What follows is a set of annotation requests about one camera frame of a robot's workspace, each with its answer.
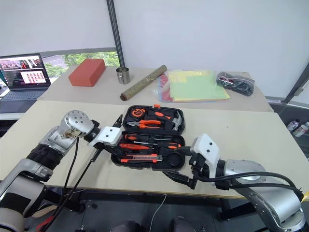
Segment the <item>stainless steel cup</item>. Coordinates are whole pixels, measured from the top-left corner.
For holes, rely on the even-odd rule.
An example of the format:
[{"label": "stainless steel cup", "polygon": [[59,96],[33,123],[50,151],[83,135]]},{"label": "stainless steel cup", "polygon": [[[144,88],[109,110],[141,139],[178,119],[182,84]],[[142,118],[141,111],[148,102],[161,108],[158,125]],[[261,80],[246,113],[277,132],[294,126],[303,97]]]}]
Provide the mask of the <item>stainless steel cup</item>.
[{"label": "stainless steel cup", "polygon": [[119,67],[116,69],[118,81],[120,84],[127,84],[131,81],[129,69],[127,67]]}]

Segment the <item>black cable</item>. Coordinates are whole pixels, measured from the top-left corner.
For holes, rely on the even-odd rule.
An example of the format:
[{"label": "black cable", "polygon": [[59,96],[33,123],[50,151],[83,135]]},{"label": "black cable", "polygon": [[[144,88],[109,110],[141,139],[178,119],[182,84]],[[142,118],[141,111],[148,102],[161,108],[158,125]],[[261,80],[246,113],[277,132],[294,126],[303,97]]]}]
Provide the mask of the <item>black cable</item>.
[{"label": "black cable", "polygon": [[88,168],[90,167],[90,165],[92,164],[92,161],[90,161],[86,168],[84,169],[82,175],[79,177],[78,181],[76,182],[75,186],[72,188],[72,190],[70,191],[69,195],[67,196],[67,198],[65,199],[65,201],[62,203],[62,205],[59,207],[58,211],[56,212],[56,214],[54,215],[53,219],[51,219],[51,221],[45,226],[45,228],[42,230],[42,232],[47,231],[47,229],[51,226],[51,224],[55,221],[55,219],[58,217],[58,215],[60,214],[60,212],[62,211],[63,207],[65,206],[66,202],[69,200],[69,198],[73,195],[74,191],[76,190],[79,182],[81,182],[82,178],[84,177],[85,173],[87,172]]},{"label": "black cable", "polygon": [[295,187],[295,184],[286,176],[283,176],[278,173],[269,173],[269,172],[251,172],[251,173],[239,173],[239,174],[234,174],[234,175],[227,175],[227,176],[220,176],[220,177],[215,177],[215,178],[206,178],[202,177],[198,171],[195,171],[196,177],[198,180],[203,181],[203,182],[217,182],[217,181],[226,181],[226,180],[232,180],[232,179],[237,179],[237,178],[242,178],[242,177],[248,177],[248,176],[256,176],[256,175],[263,175],[263,176],[272,176],[276,178],[280,178],[282,180],[285,180],[290,186]]},{"label": "black cable", "polygon": [[66,179],[66,182],[63,186],[63,189],[62,189],[62,194],[61,194],[61,197],[60,197],[60,200],[59,200],[59,203],[57,205],[57,208],[56,210],[54,211],[53,213],[53,216],[57,213],[62,201],[63,201],[63,198],[64,198],[64,193],[65,191],[67,190],[67,185],[68,185],[68,181],[69,181],[69,178],[70,178],[70,175],[71,175],[71,171],[72,171],[72,168],[74,166],[74,163],[75,163],[75,160],[76,160],[76,157],[77,157],[77,152],[78,152],[78,142],[79,142],[79,137],[77,137],[77,140],[76,140],[76,146],[75,146],[75,154],[74,154],[74,158],[72,160],[72,163],[71,163],[71,166],[70,166],[70,169],[69,169],[69,172],[68,172],[68,175],[67,175],[67,179]]},{"label": "black cable", "polygon": [[299,198],[300,201],[303,200],[304,194],[297,189],[296,187],[292,187],[284,184],[275,184],[275,183],[257,183],[257,184],[241,184],[241,185],[230,185],[231,189],[241,189],[241,188],[252,188],[252,187],[277,187],[277,188],[285,188],[293,190],[295,195]]}]

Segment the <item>beige tabletop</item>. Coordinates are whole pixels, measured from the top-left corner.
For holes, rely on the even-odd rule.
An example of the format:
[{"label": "beige tabletop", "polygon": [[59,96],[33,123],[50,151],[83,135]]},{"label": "beige tabletop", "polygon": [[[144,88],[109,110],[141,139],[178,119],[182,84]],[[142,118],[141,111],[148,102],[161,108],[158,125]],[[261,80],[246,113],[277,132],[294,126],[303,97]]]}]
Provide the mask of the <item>beige tabletop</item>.
[{"label": "beige tabletop", "polygon": [[[82,110],[90,119],[97,120],[102,127],[111,126],[127,105],[110,105],[61,101],[37,101],[0,139],[0,179],[38,144],[43,136],[58,125],[70,110]],[[267,171],[283,174],[309,190],[309,182],[304,175],[309,170],[309,162],[276,113],[182,109],[185,131],[182,136],[186,145],[194,138],[207,133],[218,145],[223,160],[254,160]],[[82,173],[85,164],[94,153],[87,142],[80,141],[77,161],[73,168],[69,186],[73,186]],[[74,155],[74,148],[55,168],[48,185],[62,186]],[[192,176],[188,160],[180,170]],[[79,188],[116,189],[130,191],[160,192],[184,195],[218,197],[240,197],[233,190],[216,189],[210,183],[198,182],[195,190],[173,182],[161,172],[151,169],[135,170],[118,167],[111,162],[110,154],[102,152],[90,167]]]},{"label": "beige tabletop", "polygon": [[[253,95],[250,97],[227,90],[230,99],[223,101],[207,102],[160,102],[153,93],[157,90],[158,82],[155,81],[148,85],[141,92],[133,96],[128,101],[122,101],[120,94],[139,80],[150,74],[154,69],[130,68],[130,76],[133,78],[129,84],[122,85],[118,82],[116,67],[109,66],[102,74],[101,78],[93,87],[72,86],[68,76],[77,66],[71,66],[62,74],[49,89],[39,97],[39,100],[64,101],[64,102],[88,102],[117,105],[154,105],[160,104],[173,108],[190,109],[221,109],[221,110],[244,110],[273,112],[261,90],[255,86]],[[229,72],[250,77],[247,72]]]}]

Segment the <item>gray floor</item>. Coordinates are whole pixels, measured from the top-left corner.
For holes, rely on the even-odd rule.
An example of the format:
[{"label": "gray floor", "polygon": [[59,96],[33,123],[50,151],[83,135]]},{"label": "gray floor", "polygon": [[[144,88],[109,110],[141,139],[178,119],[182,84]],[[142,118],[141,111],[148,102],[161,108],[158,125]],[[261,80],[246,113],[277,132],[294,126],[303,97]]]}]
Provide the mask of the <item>gray floor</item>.
[{"label": "gray floor", "polygon": [[[232,207],[247,201],[230,200]],[[65,209],[48,230],[49,232],[73,232],[84,225],[86,232],[109,232],[120,222],[132,219],[143,225],[149,231],[151,218],[159,204],[115,202],[115,201],[86,201],[86,210],[82,214],[73,213]],[[303,210],[309,221],[309,202],[302,204]],[[157,212],[152,226],[152,232],[168,232],[170,221],[183,216],[197,232],[202,228],[206,232],[253,232],[264,227],[257,215],[251,215],[234,220],[219,222],[215,216],[218,209],[211,206],[164,204]],[[28,218],[26,226],[30,232],[46,218]]]}]

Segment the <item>window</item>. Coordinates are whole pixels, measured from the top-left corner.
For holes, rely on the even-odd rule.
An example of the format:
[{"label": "window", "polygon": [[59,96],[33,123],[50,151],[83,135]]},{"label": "window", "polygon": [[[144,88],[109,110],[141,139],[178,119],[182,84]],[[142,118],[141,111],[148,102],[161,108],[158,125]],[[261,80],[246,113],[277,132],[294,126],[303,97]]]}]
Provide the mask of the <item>window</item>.
[{"label": "window", "polygon": [[43,57],[43,62],[51,82],[54,82],[69,66],[79,65],[86,58],[104,59],[105,65],[119,66],[117,52],[94,52]]}]

